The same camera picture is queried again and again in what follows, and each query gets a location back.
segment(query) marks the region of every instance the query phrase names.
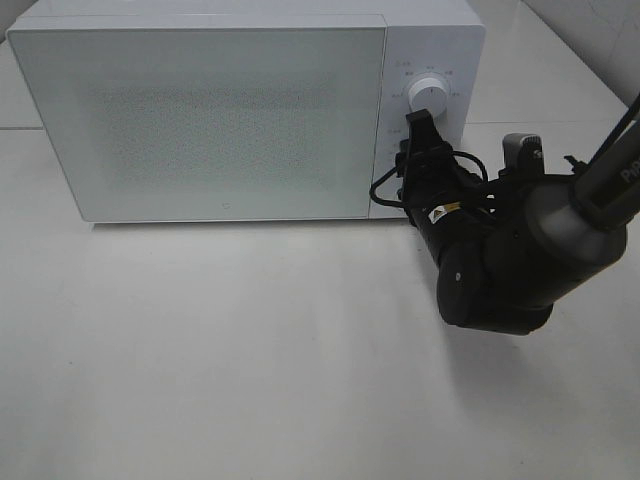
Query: white table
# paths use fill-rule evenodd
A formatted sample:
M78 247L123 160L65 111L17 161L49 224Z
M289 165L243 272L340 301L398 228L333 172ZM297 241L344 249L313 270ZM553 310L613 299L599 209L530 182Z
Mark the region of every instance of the white table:
M464 148L588 158L622 104L527 7L475 3ZM0 478L638 478L638 222L540 331L464 331L406 222L82 223L24 95L3 45Z

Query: white microwave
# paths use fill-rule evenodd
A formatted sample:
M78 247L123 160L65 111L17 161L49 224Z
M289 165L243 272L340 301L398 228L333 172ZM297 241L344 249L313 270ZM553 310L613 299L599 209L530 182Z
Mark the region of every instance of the white microwave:
M40 0L8 39L106 223L400 216L372 178L411 110L459 142L484 34L463 0Z

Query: sticker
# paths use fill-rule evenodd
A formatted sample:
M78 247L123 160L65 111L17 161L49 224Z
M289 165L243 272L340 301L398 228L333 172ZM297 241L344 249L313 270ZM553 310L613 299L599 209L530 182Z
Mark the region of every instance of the sticker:
M446 205L438 205L429 213L429 220L431 220L432 224L435 224L442 217L445 217L447 214L451 212L455 212L456 210L460 210L460 202L447 203Z

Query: microwave dial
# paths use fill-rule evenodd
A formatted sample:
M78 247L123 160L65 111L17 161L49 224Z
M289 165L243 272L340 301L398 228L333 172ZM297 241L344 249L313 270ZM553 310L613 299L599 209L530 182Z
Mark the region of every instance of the microwave dial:
M446 79L436 73L418 77L409 85L407 97L412 112L426 108L435 118L447 109L451 90Z

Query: wire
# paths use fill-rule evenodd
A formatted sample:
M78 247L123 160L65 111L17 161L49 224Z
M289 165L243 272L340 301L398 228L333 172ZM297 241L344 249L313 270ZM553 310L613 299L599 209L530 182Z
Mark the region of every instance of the wire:
M611 145L613 145L616 140L618 140L618 137L620 137L620 135L622 135L622 133L627 129L638 112L640 112L640 94L638 94L636 99L629 107L629 110L627 110L627 113L622 116L618 124L613 127L613 130L611 130L609 136L605 139L602 145L600 145L600 148L589 162L590 164L595 162L604 152L611 148Z
M461 157L461 158L466 158L467 160L471 160L480 169L480 172L482 173L482 181L484 183L489 182L489 174L487 173L487 169L484 166L484 163L482 163L482 160L480 160L478 157L470 153L454 150L451 152L439 153L437 155L430 155L430 156L427 156L427 159L435 160L438 158L443 158L448 156ZM418 206L410 205L406 202L402 202L398 200L387 200L386 198L381 198L376 193L376 191L378 190L378 187L380 187L380 185L382 185L387 180L389 180L393 175L395 175L400 168L404 167L405 164L408 162L408 160L409 159L405 159L404 161L400 162L398 165L393 167L391 170L385 173L382 177L380 177L378 180L376 180L371 184L371 188L369 189L369 197L371 198L371 200L373 200L375 203L379 205L384 205L385 207L418 208Z
M478 168L480 169L480 172L482 172L482 181L485 183L489 181L489 174L487 173L487 169L484 166L484 163L482 163L482 160L480 160L478 157L476 157L475 155L471 155L470 153L467 153L467 152L453 151L451 152L451 154L454 157L462 157L462 158L466 158L467 160L471 160L473 163L475 163L478 166Z

